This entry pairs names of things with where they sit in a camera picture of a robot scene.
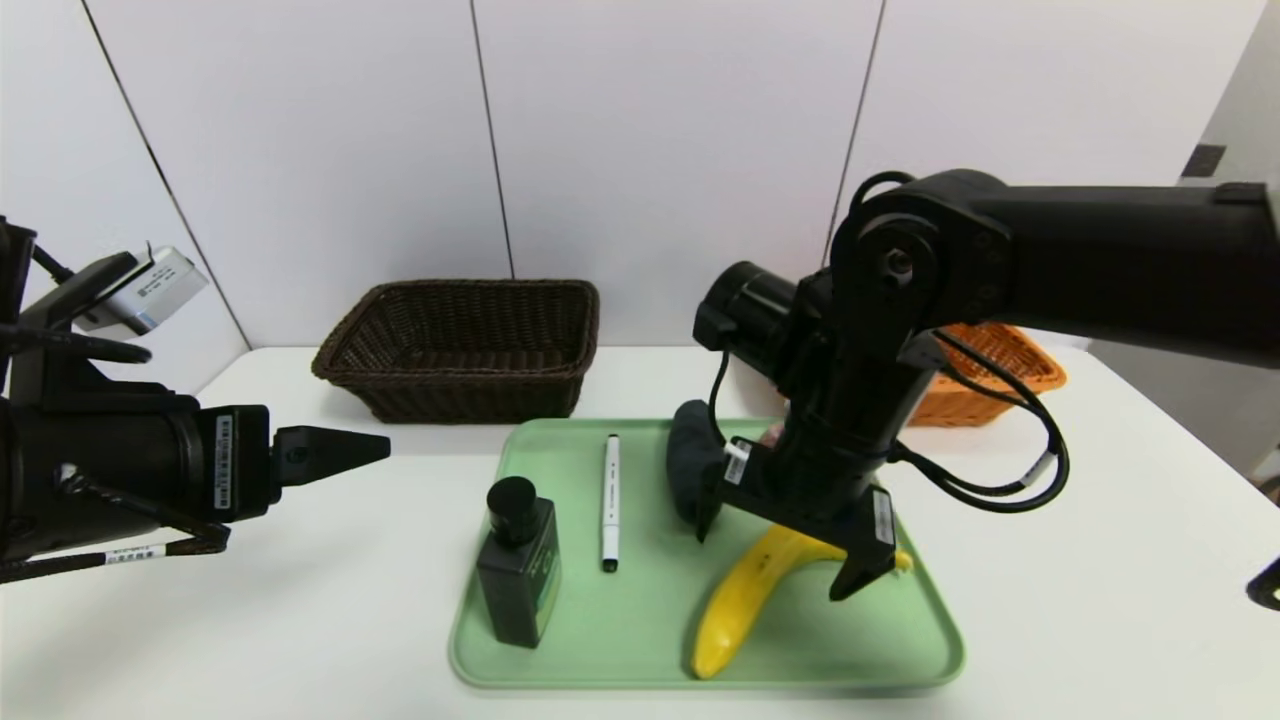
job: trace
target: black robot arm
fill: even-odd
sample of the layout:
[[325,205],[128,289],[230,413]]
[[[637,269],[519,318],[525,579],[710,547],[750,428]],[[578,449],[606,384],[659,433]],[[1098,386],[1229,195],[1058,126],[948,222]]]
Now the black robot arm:
[[1280,242],[1262,184],[1007,187],[974,170],[914,181],[852,209],[836,234],[835,292],[851,290],[850,318],[891,297],[854,288],[899,245],[937,265],[910,329],[1000,320],[1280,366]]
[[[863,201],[883,179],[906,182]],[[698,309],[698,342],[791,398],[774,448],[735,438],[746,460],[704,478],[699,537],[727,502],[845,548],[832,600],[888,571],[891,501],[874,471],[902,454],[897,434],[946,364],[934,328],[986,320],[1280,366],[1266,188],[1009,187],[974,170],[870,178],[829,268],[791,284],[739,263]],[[1052,448],[1057,429],[1046,427]],[[1057,459],[1052,495],[1065,447]]]

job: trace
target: bottle cap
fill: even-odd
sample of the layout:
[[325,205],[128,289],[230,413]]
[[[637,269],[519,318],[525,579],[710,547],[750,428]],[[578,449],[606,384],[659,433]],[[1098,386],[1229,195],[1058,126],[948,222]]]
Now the bottle cap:
[[524,544],[538,536],[538,491],[529,478],[512,475],[489,488],[489,527],[502,544]]

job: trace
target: banana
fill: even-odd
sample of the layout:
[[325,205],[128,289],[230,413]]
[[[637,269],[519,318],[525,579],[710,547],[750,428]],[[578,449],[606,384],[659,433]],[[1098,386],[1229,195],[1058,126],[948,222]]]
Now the banana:
[[[705,680],[728,666],[751,633],[755,619],[773,589],[796,568],[819,560],[844,560],[845,551],[782,525],[771,527],[746,551],[712,593],[698,625],[694,643],[694,674]],[[910,570],[911,556],[899,550],[897,570]]]

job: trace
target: black cable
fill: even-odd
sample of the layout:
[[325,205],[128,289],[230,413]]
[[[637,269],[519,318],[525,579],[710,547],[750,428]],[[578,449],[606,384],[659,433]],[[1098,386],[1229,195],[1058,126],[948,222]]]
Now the black cable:
[[54,260],[52,255],[45,252],[45,249],[38,245],[32,246],[31,259],[35,260],[37,265],[44,268],[45,272],[49,273],[49,277],[54,278],[54,282],[58,284],[63,284],[76,277],[76,273],[60,265],[58,260]]
[[[895,462],[900,460],[906,460],[908,462],[914,465],[918,470],[920,470],[920,473],[925,478],[928,478],[933,484],[936,484],[942,492],[950,495],[951,497],[959,500],[960,502],[964,502],[965,505],[977,507],[979,510],[987,510],[991,512],[1027,512],[1029,510],[1036,510],[1038,507],[1048,505],[1066,487],[1066,478],[1070,474],[1071,469],[1071,461],[1070,456],[1068,455],[1066,442],[1062,439],[1062,432],[1057,427],[1057,423],[1053,420],[1053,416],[1050,415],[1048,409],[1044,407],[1044,404],[1041,402],[1039,397],[1037,397],[1034,392],[1032,392],[1021,380],[1018,379],[1018,377],[1015,377],[1009,370],[1001,368],[998,364],[993,363],[987,356],[982,355],[980,352],[978,352],[973,347],[969,347],[966,343],[956,340],[955,337],[947,334],[946,332],[934,331],[934,334],[938,337],[938,340],[956,348],[956,351],[959,351],[961,355],[969,357],[979,366],[982,366],[991,374],[1000,378],[1005,384],[1011,387],[1014,392],[1021,396],[1023,401],[1025,401],[1025,404],[1028,405],[1028,410],[1032,411],[1032,414],[1034,414],[1036,416],[1038,416],[1042,423],[1044,423],[1044,429],[1048,432],[1048,442],[1046,445],[1044,454],[1042,454],[1041,460],[1038,460],[1036,465],[1032,468],[1032,470],[1025,475],[1023,475],[1021,479],[998,487],[975,486],[973,483],[961,480],[960,478],[951,474],[947,469],[914,452],[911,448],[906,447],[906,445],[901,442],[897,442],[895,445],[891,460]],[[1001,395],[1001,396],[1004,395],[996,391],[991,392],[995,395]],[[1014,400],[1012,397],[1009,396],[1004,396],[1004,398]],[[1014,502],[992,502],[989,500],[983,498],[983,497],[1002,497],[1027,489],[1036,480],[1036,477],[1038,475],[1039,470],[1042,470],[1042,465],[1050,457],[1057,459],[1057,470],[1053,474],[1053,479],[1050,483],[1050,487],[1044,492],[1037,495],[1036,497]]]
[[[858,186],[854,191],[854,197],[849,201],[849,214],[851,215],[859,205],[867,200],[867,193],[870,192],[877,184],[883,184],[886,182],[896,182],[899,184],[906,184],[915,179],[915,176],[910,173],[904,173],[902,170],[884,170],[883,173],[876,173],[874,176],[863,181],[863,184]],[[836,233],[832,233],[827,238],[827,247],[822,250],[822,266],[826,268],[831,256],[831,243],[835,241]]]
[[[189,555],[215,555],[227,550],[227,539],[232,530],[221,523],[209,523],[178,512],[172,507],[152,500],[124,492],[116,488],[101,486],[81,473],[74,466],[64,466],[65,477],[60,479],[61,489],[70,497],[83,497],[99,502],[120,507],[136,512],[163,527],[182,530],[192,537],[166,542],[164,544],[165,557],[179,557]],[[133,548],[151,550],[151,548]],[[31,580],[73,570],[86,570],[106,565],[109,552],[82,552],[79,555],[67,555],[63,557],[47,557],[42,560],[14,560],[0,562],[0,584]]]
[[858,186],[854,191],[854,199],[849,202],[849,211],[852,213],[855,208],[863,204],[867,199],[867,193],[870,192],[877,184],[883,184],[886,182],[896,182],[897,184],[906,184],[914,182],[915,176],[910,173],[904,173],[902,170],[884,170],[883,173],[876,173],[874,176],[863,181],[863,184]]
[[724,380],[724,372],[728,370],[728,350],[721,357],[721,369],[716,372],[716,382],[712,383],[712,396],[707,401],[707,418],[712,421],[712,432],[716,433],[716,439],[724,447],[724,433],[719,430],[719,423],[716,421],[716,397],[719,395],[719,384]]
[[1004,392],[1000,392],[998,389],[991,389],[989,387],[987,387],[987,386],[984,386],[984,384],[982,384],[982,383],[979,383],[977,380],[972,380],[972,379],[969,379],[968,375],[965,375],[964,373],[961,373],[959,368],[956,368],[955,365],[951,365],[950,363],[946,366],[942,368],[942,374],[946,375],[946,377],[948,377],[948,378],[951,378],[952,380],[956,382],[956,384],[959,384],[960,387],[964,387],[965,389],[977,392],[978,395],[989,397],[992,400],[998,400],[1001,402],[1007,402],[1007,404],[1010,404],[1010,405],[1012,405],[1015,407],[1021,407],[1023,410],[1027,410],[1029,413],[1036,413],[1036,410],[1030,405],[1027,405],[1025,402],[1023,402],[1021,398],[1014,397],[1011,395],[1006,395]]

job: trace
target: marker pen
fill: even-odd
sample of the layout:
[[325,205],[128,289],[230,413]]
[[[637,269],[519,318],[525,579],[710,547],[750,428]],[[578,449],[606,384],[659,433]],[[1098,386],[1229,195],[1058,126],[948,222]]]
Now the marker pen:
[[605,573],[613,573],[618,569],[618,541],[622,536],[620,455],[618,436],[611,434],[609,439],[604,442],[604,497],[600,510],[600,566],[604,568]]

